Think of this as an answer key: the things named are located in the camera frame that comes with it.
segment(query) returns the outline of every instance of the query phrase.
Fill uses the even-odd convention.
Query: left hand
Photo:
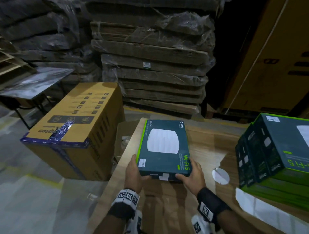
[[[134,154],[125,170],[125,188],[133,189],[139,194],[143,188],[143,181],[150,179],[151,176],[141,176],[136,165],[136,154]]]

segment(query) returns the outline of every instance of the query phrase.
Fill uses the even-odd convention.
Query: hand
[[[136,154],[134,154],[125,170],[125,188],[133,189],[139,194],[143,188],[143,181],[148,180],[151,176],[141,176],[136,165]]]
[[[192,172],[189,177],[186,177],[182,174],[176,174],[176,178],[181,180],[185,186],[189,189],[194,196],[197,197],[198,192],[206,187],[204,173],[200,164],[193,160],[193,158],[189,158],[192,165]]]

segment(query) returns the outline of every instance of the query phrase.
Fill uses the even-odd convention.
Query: right hand
[[[189,177],[182,174],[176,174],[176,178],[181,180],[189,191],[197,197],[198,192],[206,187],[204,173],[202,171],[201,165],[194,161],[191,157],[189,158],[192,165],[192,172]]]

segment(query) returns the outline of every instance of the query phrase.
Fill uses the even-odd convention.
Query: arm
[[[206,187],[204,174],[199,163],[190,158],[192,172],[189,177],[176,174],[188,190],[196,196],[198,211],[209,221],[221,226],[225,233],[262,233],[251,223],[235,213],[224,201]]]
[[[125,189],[130,189],[139,194],[143,188],[143,181],[150,179],[151,176],[141,176],[135,162],[134,154],[125,170]],[[107,215],[95,229],[94,234],[122,234],[125,225],[130,218],[133,218],[135,210],[124,203],[114,203]]]

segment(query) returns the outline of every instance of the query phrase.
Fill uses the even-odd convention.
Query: concrete floor
[[[23,111],[28,123],[41,114]],[[141,117],[180,119],[170,115],[125,107],[126,120]],[[246,125],[232,121],[203,119],[185,120],[187,125],[241,134]],[[62,178],[19,139],[27,128],[14,112],[0,107],[0,230],[6,234],[80,234],[107,182]]]

